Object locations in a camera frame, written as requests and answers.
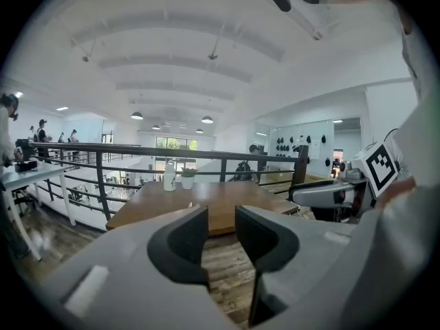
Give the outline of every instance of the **potted plant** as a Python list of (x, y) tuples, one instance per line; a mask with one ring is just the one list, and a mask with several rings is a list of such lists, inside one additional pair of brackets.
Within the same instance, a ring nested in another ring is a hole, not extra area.
[(185, 190), (193, 187), (194, 176), (198, 170), (196, 168), (183, 168), (181, 170), (181, 186)]

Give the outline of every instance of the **wooden table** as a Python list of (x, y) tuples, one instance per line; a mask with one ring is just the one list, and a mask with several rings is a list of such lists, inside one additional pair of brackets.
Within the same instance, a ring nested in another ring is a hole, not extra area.
[(298, 206), (258, 187), (251, 181), (195, 183), (184, 190), (177, 183), (174, 192), (166, 192), (163, 182), (148, 182), (107, 222), (112, 230), (119, 226), (151, 219), (192, 203), (208, 207), (209, 235), (235, 231), (235, 206), (256, 206), (280, 214), (293, 214)]

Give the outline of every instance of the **white ceiling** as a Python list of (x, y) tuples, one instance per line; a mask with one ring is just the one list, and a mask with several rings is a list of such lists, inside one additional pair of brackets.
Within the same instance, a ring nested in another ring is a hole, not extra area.
[[(127, 120), (127, 112), (140, 111), (144, 121), (133, 123), (141, 129), (184, 123), (212, 135), (217, 120), (276, 66), (389, 17), (378, 13), (380, 4), (292, 4), (285, 14), (272, 0), (49, 0), (36, 20), (60, 31), (56, 37), (69, 45), (76, 63), (78, 55), (89, 55), (82, 66), (96, 67), (113, 85), (108, 97), (114, 105), (104, 116)], [(210, 60), (217, 41), (219, 57)], [(57, 96), (67, 100), (65, 94)], [(69, 105), (49, 101), (55, 108), (75, 107), (72, 99)], [(76, 105), (78, 112), (98, 112), (86, 98)], [(204, 115), (216, 122), (202, 124)]]

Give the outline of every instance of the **white desk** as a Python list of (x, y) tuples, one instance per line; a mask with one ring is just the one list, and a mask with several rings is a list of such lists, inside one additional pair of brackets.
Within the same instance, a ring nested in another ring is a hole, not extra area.
[(12, 191), (16, 190), (17, 188), (28, 186), (30, 184), (34, 184), (35, 186), (35, 193), (36, 197), (38, 199), (38, 203), (41, 205), (41, 198), (39, 193), (39, 187), (37, 182), (43, 181), (45, 179), (49, 179), (51, 177), (59, 176), (60, 177), (60, 183), (61, 183), (61, 190), (63, 192), (63, 198), (64, 203), (66, 205), (67, 214), (70, 219), (70, 223), (75, 226), (76, 222), (72, 215), (72, 212), (70, 210), (70, 203), (69, 203), (69, 196), (67, 194), (66, 189), (66, 182), (64, 177), (64, 168), (61, 168), (60, 166), (55, 166), (51, 164), (47, 164), (45, 162), (38, 162), (38, 168), (37, 171), (26, 171), (24, 173), (16, 173), (15, 167), (10, 166), (8, 168), (5, 168), (3, 170), (3, 174), (1, 176), (1, 183), (5, 187), (6, 195), (8, 196), (9, 205), (11, 207), (12, 216), (14, 217), (14, 220), (19, 228), (19, 231), (21, 235), (23, 236), (23, 239), (29, 246), (29, 249), (31, 250), (34, 257), (39, 261), (41, 259), (41, 256), (38, 252), (38, 250), (35, 248), (34, 244), (30, 240), (28, 234), (26, 233), (25, 228), (23, 227), (23, 224), (21, 223), (19, 212), (17, 210), (17, 207), (14, 204), (14, 197), (12, 196)]

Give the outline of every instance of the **metal railing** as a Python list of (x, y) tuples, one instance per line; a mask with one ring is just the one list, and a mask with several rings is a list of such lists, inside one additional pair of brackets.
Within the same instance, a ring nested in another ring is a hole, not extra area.
[[(117, 144), (85, 144), (85, 143), (30, 143), (30, 146), (38, 149), (44, 149), (44, 156), (33, 155), (33, 157), (38, 158), (39, 160), (50, 161), (55, 165), (61, 165), (66, 168), (66, 171), (73, 170), (77, 168), (94, 168), (96, 169), (96, 176), (98, 180), (85, 179), (82, 177), (75, 177), (72, 175), (65, 175), (68, 179), (73, 179), (83, 183), (94, 184), (99, 188), (99, 195), (90, 192), (84, 192), (82, 190), (77, 190), (75, 188), (67, 188), (67, 190), (71, 193), (71, 197), (69, 200), (76, 204), (77, 206), (83, 206), (85, 208), (89, 208), (91, 210), (97, 210), (105, 214), (107, 220), (110, 220), (111, 214), (115, 214), (115, 210), (110, 210), (108, 206), (108, 201), (116, 201), (120, 203), (127, 202), (127, 199), (116, 198), (116, 197), (108, 197), (105, 192), (105, 187), (114, 187), (114, 188), (126, 188), (126, 189), (135, 189), (138, 190), (141, 186), (137, 185), (126, 185), (126, 184), (117, 184), (111, 182), (104, 182), (103, 171), (125, 171), (128, 173), (151, 173), (151, 174), (163, 174), (163, 170), (144, 170), (138, 168), (120, 168), (115, 166), (104, 166), (104, 164), (111, 162), (113, 160), (121, 160), (127, 157), (135, 157), (135, 156), (154, 156), (154, 157), (165, 157), (165, 158), (190, 158), (190, 159), (217, 159), (221, 160), (221, 170), (220, 171), (212, 171), (212, 172), (196, 172), (196, 175), (219, 175), (219, 181), (225, 182), (227, 175), (264, 175), (270, 173), (293, 173), (292, 180), (287, 181), (274, 181), (270, 183), (260, 184), (260, 186), (269, 186), (271, 184), (284, 184), (291, 182), (291, 184), (303, 183), (305, 178), (305, 170), (307, 167), (307, 154), (308, 147), (305, 146), (304, 150), (300, 151), (299, 158), (293, 157), (268, 157), (266, 155), (250, 155), (250, 154), (240, 154), (240, 153), (225, 153), (225, 152), (216, 152), (216, 151), (189, 151), (189, 150), (181, 150), (181, 149), (163, 149), (163, 148), (146, 148), (141, 146), (127, 146), (127, 145), (117, 145)], [(75, 152), (82, 153), (82, 159), (76, 159), (75, 161), (64, 160), (66, 152)], [(59, 159), (55, 159), (54, 157), (49, 157), (49, 153), (59, 153), (57, 157)], [(227, 163), (228, 160), (237, 160), (237, 161), (250, 161), (250, 162), (258, 162), (257, 171), (227, 171)], [(263, 170), (264, 162), (293, 162), (294, 169), (293, 170), (272, 170), (266, 171)], [(51, 200), (54, 200), (54, 197), (58, 197), (62, 199), (63, 197), (59, 194), (53, 192), (51, 186), (61, 187), (59, 184), (51, 182), (47, 180), (47, 188), (38, 186), (42, 190), (49, 193)], [(280, 190), (275, 192), (275, 194), (285, 193), (288, 190)], [(99, 206), (91, 206), (85, 203), (82, 203), (78, 200), (74, 199), (74, 195), (84, 195), (86, 197), (94, 197), (100, 200), (102, 207)]]

